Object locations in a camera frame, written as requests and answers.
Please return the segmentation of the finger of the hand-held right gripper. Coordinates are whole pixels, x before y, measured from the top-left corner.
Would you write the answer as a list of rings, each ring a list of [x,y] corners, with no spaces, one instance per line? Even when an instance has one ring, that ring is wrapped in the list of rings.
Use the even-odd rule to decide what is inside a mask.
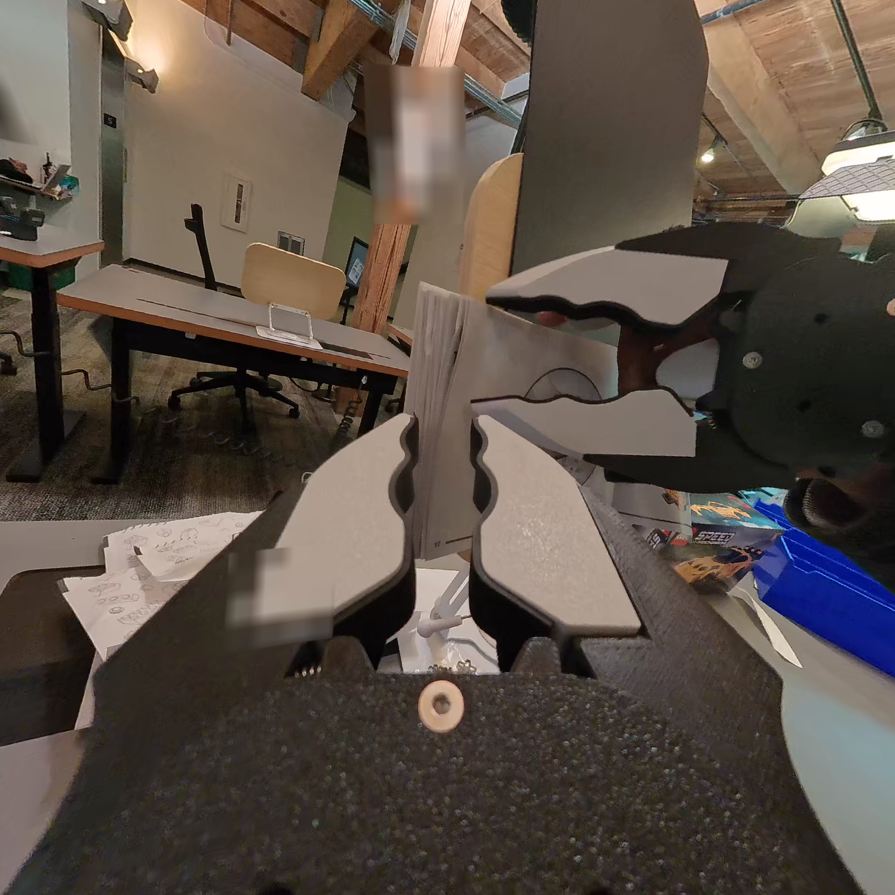
[[[696,455],[696,422],[678,396],[665,388],[586,401],[498,397],[472,402],[474,415],[489,416],[532,444],[557,454]]]
[[[512,275],[487,291],[486,303],[574,320],[678,328],[717,298],[728,265],[725,259],[607,247]]]

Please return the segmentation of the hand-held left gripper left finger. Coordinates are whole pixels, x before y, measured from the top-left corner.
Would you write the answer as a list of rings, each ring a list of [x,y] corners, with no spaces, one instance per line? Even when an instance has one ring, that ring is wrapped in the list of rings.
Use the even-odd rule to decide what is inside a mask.
[[[396,633],[416,603],[409,511],[417,419],[397,414],[307,480],[275,544],[275,623]]]

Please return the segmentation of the instruction booklet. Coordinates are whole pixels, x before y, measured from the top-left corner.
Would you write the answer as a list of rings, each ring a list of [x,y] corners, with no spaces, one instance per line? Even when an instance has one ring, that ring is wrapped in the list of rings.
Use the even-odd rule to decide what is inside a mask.
[[[472,403],[615,397],[617,348],[426,283],[419,284],[412,331],[405,410],[419,431],[413,546],[418,558],[431,560],[472,544]]]

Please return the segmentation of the person's right forearm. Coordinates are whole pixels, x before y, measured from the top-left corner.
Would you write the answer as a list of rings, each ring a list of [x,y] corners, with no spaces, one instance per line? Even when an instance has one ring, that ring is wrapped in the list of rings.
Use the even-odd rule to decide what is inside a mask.
[[[803,473],[788,490],[783,508],[798,529],[856,564],[893,564],[892,465],[875,464],[850,480]]]

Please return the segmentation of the black toy set box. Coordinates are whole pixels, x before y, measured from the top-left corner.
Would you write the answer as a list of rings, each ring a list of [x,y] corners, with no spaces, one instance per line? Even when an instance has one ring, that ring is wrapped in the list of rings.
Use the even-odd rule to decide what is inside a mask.
[[[737,493],[692,494],[689,509],[688,531],[642,533],[649,547],[701,594],[729,592],[784,532]]]

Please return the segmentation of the person's right hand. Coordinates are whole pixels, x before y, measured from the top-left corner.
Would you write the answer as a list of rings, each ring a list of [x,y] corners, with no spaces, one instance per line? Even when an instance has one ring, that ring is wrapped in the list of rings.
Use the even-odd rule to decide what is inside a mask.
[[[661,351],[665,340],[666,334],[661,330],[620,328],[617,348],[619,397],[660,388],[656,376],[663,359]]]

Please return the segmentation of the dark grey flat panel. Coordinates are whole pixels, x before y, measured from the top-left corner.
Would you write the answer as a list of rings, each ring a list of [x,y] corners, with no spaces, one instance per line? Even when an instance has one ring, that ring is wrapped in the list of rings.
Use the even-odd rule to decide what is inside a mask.
[[[511,273],[689,226],[708,74],[695,2],[502,5],[532,36]]]

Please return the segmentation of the white book stand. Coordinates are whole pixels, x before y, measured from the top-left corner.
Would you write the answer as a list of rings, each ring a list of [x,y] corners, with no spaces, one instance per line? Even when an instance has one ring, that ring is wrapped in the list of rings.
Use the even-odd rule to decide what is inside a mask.
[[[492,164],[472,192],[464,221],[458,294],[484,303],[490,287],[509,276],[513,233],[519,201],[523,155],[512,154]],[[474,466],[475,445],[471,444]],[[418,573],[417,608],[397,635],[405,672],[444,670],[496,673],[510,667],[525,642],[546,631],[524,630],[519,638],[495,642],[474,620],[468,604],[471,570],[457,573],[439,597],[434,584],[446,572]]]

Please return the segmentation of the black office chair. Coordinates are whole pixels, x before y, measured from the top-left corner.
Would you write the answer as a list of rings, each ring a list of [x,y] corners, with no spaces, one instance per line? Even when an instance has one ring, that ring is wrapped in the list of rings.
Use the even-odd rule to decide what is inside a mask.
[[[218,282],[211,263],[207,237],[204,225],[202,207],[197,203],[191,204],[191,215],[185,218],[185,228],[194,235],[203,267],[204,286],[207,290],[218,291]],[[282,384],[271,379],[267,374],[250,374],[242,368],[234,372],[197,372],[190,380],[188,386],[175,389],[167,399],[167,407],[171,411],[181,408],[181,397],[185,395],[199,394],[211,390],[230,387],[236,395],[241,409],[241,430],[253,432],[254,425],[250,421],[248,411],[247,392],[252,390],[262,398],[274,399],[289,407],[288,415],[292,419],[300,418],[300,409],[296,402],[282,394]]]

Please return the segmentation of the pendant ceiling lamp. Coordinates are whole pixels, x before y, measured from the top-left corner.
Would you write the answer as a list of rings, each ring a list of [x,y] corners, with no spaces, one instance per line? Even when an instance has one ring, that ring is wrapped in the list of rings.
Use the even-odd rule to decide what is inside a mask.
[[[894,220],[894,130],[856,122],[822,162],[822,177],[800,200],[838,199],[866,223]]]

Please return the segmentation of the white paper strip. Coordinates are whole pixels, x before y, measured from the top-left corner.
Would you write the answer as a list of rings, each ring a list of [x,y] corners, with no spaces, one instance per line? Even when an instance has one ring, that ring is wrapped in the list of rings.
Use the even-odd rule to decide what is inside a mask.
[[[768,611],[762,604],[762,602],[751,592],[745,591],[742,588],[734,588],[731,592],[731,595],[737,599],[740,599],[744,604],[751,608],[755,612],[755,616],[759,621],[764,633],[771,644],[773,650],[779,655],[783,660],[791,664],[796,668],[803,668],[803,664],[801,663],[798,655],[796,655],[795,651],[789,644],[789,641],[786,639],[784,633],[778,627],[777,623],[774,619],[768,614]]]

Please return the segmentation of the blue plastic bin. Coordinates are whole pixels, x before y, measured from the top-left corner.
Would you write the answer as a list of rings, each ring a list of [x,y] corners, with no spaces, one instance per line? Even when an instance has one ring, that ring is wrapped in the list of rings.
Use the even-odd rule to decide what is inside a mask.
[[[893,595],[843,554],[795,528],[782,510],[781,491],[759,489],[744,496],[782,529],[754,566],[760,599],[805,630],[893,677]]]

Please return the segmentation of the grey office desk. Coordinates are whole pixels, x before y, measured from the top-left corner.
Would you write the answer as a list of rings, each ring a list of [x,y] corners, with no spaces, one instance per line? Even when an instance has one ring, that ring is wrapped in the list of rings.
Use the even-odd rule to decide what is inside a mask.
[[[128,463],[132,351],[367,392],[360,435],[409,374],[409,357],[374,333],[313,319],[317,347],[277,342],[258,333],[262,305],[118,265],[65,288],[57,304],[113,319],[110,440],[97,484],[117,484]]]
[[[36,388],[38,438],[10,469],[13,483],[40,481],[83,415],[67,411],[62,394],[62,356],[53,274],[72,271],[80,259],[103,250],[102,241],[79,237],[71,230],[44,226],[35,241],[3,231],[1,259],[29,269],[31,355]]]

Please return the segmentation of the wooden post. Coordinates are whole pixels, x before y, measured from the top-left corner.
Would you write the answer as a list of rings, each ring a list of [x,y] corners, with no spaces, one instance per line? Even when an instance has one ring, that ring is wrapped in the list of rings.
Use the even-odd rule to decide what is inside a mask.
[[[410,66],[392,65],[396,73],[447,69],[456,72],[470,1],[428,1],[425,3],[413,59]],[[375,211],[372,240],[356,300],[352,325],[364,331],[383,334],[397,285],[399,268],[406,244],[418,214],[404,200],[393,212]]]

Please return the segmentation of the white wall frame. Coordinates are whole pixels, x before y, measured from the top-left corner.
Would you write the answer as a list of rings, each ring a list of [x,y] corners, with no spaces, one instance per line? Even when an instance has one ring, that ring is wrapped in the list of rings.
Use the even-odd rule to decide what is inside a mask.
[[[252,204],[252,181],[225,173],[221,196],[220,225],[240,233],[247,233]]]

